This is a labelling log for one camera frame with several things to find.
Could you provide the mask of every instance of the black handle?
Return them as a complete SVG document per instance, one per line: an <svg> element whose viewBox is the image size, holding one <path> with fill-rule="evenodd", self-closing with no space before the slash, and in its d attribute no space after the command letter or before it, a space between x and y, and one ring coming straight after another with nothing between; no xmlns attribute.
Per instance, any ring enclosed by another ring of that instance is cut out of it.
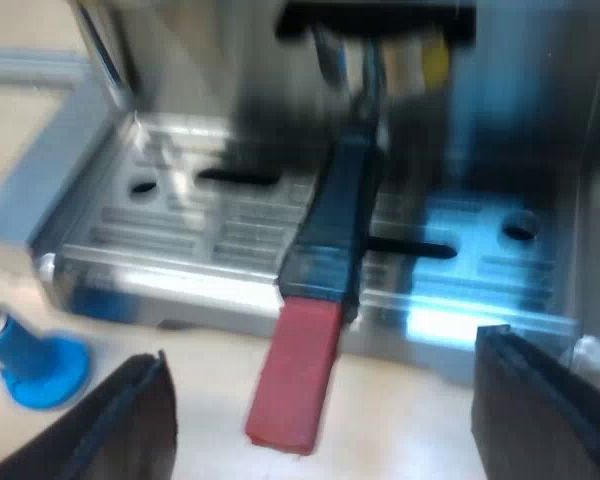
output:
<svg viewBox="0 0 600 480"><path fill-rule="evenodd" d="M335 145L307 216L278 276L283 297L357 306L364 254L378 188L375 127L350 127Z"/></svg>
<svg viewBox="0 0 600 480"><path fill-rule="evenodd" d="M289 2L276 25L276 37L292 40L322 25L345 36L381 39L434 26L450 47L472 44L475 6L413 5L385 2Z"/></svg>

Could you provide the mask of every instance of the red handle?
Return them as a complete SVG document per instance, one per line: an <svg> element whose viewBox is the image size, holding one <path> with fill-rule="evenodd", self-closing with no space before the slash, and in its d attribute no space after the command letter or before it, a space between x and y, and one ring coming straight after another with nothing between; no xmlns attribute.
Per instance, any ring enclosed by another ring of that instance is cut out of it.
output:
<svg viewBox="0 0 600 480"><path fill-rule="evenodd" d="M338 303L286 299L245 427L253 444L313 451L341 325Z"/></svg>

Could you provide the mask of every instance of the espresso machine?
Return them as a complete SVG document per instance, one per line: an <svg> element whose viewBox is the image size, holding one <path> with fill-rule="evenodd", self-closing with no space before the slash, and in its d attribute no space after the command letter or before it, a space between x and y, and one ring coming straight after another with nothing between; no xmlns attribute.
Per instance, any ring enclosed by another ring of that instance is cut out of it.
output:
<svg viewBox="0 0 600 480"><path fill-rule="evenodd" d="M0 188L57 308L271 336L309 295L458 382L480 326L600 336L600 0L70 3L92 74Z"/></svg>

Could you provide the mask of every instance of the blue tamper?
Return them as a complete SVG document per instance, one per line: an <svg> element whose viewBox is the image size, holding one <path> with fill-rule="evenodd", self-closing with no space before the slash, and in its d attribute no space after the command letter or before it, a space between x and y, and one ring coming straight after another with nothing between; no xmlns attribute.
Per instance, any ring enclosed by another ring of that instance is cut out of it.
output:
<svg viewBox="0 0 600 480"><path fill-rule="evenodd" d="M25 407L61 405L86 384L87 345L65 334L38 337L0 305L0 373L13 399Z"/></svg>

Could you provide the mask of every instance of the drip tray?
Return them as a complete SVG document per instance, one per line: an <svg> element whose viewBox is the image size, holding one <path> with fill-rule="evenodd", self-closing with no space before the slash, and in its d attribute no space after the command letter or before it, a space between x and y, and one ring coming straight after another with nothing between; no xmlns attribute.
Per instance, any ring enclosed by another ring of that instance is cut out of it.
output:
<svg viewBox="0 0 600 480"><path fill-rule="evenodd" d="M52 245L37 249L51 297L117 322L271 335L282 303L277 271L327 143L166 116L121 125L38 242ZM574 203L530 202L453 177L432 182L436 168L413 151L392 153L359 315L341 349L471 381L476 328L508 323L560 355L577 330L566 300L570 234L561 234L571 231Z"/></svg>

